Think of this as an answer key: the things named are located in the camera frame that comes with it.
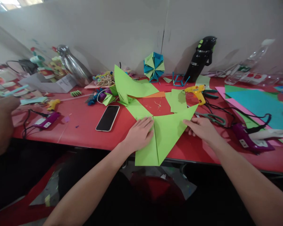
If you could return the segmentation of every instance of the scissors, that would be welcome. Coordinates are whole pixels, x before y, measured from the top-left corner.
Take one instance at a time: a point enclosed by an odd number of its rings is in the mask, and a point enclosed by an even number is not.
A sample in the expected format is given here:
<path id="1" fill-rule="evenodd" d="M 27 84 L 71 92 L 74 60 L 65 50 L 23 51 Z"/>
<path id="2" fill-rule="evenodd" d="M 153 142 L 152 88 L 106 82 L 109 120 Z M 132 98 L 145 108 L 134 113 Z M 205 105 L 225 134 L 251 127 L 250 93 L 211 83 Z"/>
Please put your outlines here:
<path id="1" fill-rule="evenodd" d="M 226 121 L 225 119 L 217 116 L 217 115 L 213 115 L 213 114 L 202 114 L 202 113 L 199 113 L 199 112 L 195 112 L 195 115 L 200 118 L 200 116 L 203 116 L 203 117 L 206 117 L 208 118 L 209 120 L 211 120 L 212 122 L 215 122 L 216 124 L 220 125 L 220 126 L 225 126 L 226 124 Z"/>

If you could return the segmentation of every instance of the black water bottle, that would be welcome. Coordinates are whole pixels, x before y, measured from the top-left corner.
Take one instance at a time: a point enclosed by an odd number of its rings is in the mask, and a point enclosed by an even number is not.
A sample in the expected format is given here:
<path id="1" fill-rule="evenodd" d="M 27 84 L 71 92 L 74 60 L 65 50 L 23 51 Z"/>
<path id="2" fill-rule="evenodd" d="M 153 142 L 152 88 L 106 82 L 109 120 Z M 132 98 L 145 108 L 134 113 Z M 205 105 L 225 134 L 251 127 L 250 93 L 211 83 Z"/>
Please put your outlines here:
<path id="1" fill-rule="evenodd" d="M 212 54 L 216 39 L 214 36 L 207 36 L 200 40 L 188 70 L 185 73 L 185 81 L 190 83 L 195 82 L 204 66 L 209 66 L 212 63 Z"/>

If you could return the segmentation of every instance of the hand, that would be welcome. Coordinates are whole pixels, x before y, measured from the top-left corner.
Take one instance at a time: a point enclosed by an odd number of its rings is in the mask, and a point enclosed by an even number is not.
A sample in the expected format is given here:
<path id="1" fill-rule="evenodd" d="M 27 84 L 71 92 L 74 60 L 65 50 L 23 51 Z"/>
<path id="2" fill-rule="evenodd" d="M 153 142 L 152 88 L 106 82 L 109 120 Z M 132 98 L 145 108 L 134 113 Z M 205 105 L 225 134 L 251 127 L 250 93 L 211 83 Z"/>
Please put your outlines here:
<path id="1" fill-rule="evenodd" d="M 208 144 L 224 141 L 207 118 L 192 118 L 191 121 L 183 120 L 183 123 L 188 126 L 186 132 L 189 135 L 197 135 Z"/>
<path id="2" fill-rule="evenodd" d="M 123 140 L 123 143 L 126 145 L 125 148 L 130 150 L 130 154 L 146 147 L 150 143 L 154 134 L 153 130 L 150 131 L 153 124 L 152 117 L 145 117 L 132 126 Z"/>
<path id="3" fill-rule="evenodd" d="M 8 97 L 0 97 L 0 112 L 1 113 L 11 113 L 20 105 L 19 98 L 8 96 Z"/>

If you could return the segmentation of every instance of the yellow glue gun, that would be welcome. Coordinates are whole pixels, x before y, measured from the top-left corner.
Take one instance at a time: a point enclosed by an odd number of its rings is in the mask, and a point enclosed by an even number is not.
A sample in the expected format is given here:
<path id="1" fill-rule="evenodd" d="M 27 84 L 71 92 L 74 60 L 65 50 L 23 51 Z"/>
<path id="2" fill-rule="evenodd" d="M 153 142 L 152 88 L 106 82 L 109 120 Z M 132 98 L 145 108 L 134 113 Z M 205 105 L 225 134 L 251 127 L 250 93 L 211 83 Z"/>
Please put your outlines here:
<path id="1" fill-rule="evenodd" d="M 199 105 L 204 105 L 205 104 L 205 99 L 202 95 L 202 91 L 205 90 L 205 85 L 199 85 L 199 86 L 191 86 L 185 89 L 185 92 L 187 93 L 194 93 L 195 96 L 199 100 Z"/>
<path id="2" fill-rule="evenodd" d="M 47 109 L 48 111 L 54 111 L 54 109 L 56 108 L 56 105 L 58 103 L 60 103 L 60 99 L 56 99 L 56 100 L 51 100 L 48 104 L 49 104 L 49 108 Z"/>

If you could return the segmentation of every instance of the orange paper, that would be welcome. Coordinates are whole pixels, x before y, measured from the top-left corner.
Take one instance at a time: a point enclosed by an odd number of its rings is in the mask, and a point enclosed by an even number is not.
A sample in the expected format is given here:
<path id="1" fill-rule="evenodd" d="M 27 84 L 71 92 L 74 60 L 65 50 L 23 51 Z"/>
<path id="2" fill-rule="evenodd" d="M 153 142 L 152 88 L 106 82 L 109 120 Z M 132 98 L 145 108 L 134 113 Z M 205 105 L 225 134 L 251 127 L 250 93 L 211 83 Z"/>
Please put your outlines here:
<path id="1" fill-rule="evenodd" d="M 134 99 L 137 99 L 139 97 L 133 97 L 133 96 L 130 96 L 128 95 L 129 97 L 131 98 L 134 98 Z M 152 95 L 149 95 L 149 96 L 146 96 L 146 97 L 142 97 L 142 98 L 151 98 L 151 97 L 166 97 L 166 94 L 164 92 L 158 92 L 158 93 L 155 93 L 155 94 L 152 94 Z"/>

